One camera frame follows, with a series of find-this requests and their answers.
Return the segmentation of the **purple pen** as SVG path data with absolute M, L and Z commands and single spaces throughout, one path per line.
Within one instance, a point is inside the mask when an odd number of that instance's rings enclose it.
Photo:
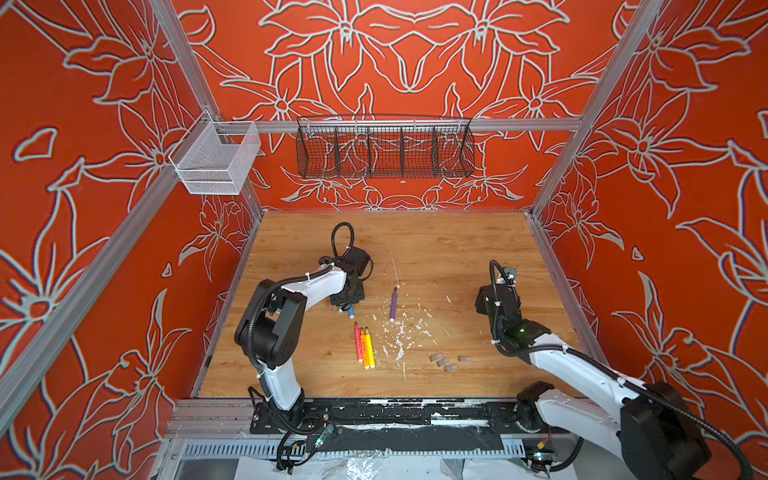
M 389 320 L 390 322 L 394 322 L 396 318 L 397 313 L 397 305 L 398 305 L 398 292 L 399 292 L 399 284 L 396 284 L 391 295 L 391 302 L 390 302 L 390 310 L 389 310 Z

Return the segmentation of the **yellow pen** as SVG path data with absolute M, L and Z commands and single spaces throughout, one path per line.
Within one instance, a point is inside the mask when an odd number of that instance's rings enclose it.
M 366 327 L 364 330 L 366 353 L 368 358 L 368 368 L 374 369 L 376 367 L 375 355 L 372 345 L 372 338 L 369 329 Z

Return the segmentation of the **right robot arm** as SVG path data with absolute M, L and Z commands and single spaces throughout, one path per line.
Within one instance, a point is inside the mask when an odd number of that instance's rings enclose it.
M 735 442 L 694 415 L 672 385 L 621 374 L 524 318 L 520 306 L 513 283 L 505 280 L 481 287 L 475 300 L 502 355 L 559 378 L 582 396 L 571 397 L 544 381 L 531 384 L 517 395 L 513 419 L 519 428 L 567 430 L 622 460 L 637 479 L 694 478 L 712 458 L 704 439 L 710 435 L 736 459 L 739 478 L 753 478 Z

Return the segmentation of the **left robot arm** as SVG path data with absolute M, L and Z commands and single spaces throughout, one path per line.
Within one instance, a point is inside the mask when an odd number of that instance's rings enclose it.
M 314 271 L 263 280 L 251 296 L 234 341 L 257 371 L 271 417 L 286 430 L 309 432 L 301 427 L 305 395 L 293 366 L 305 313 L 324 300 L 342 310 L 360 303 L 373 267 L 371 256 L 352 246 L 340 256 L 321 258 Z

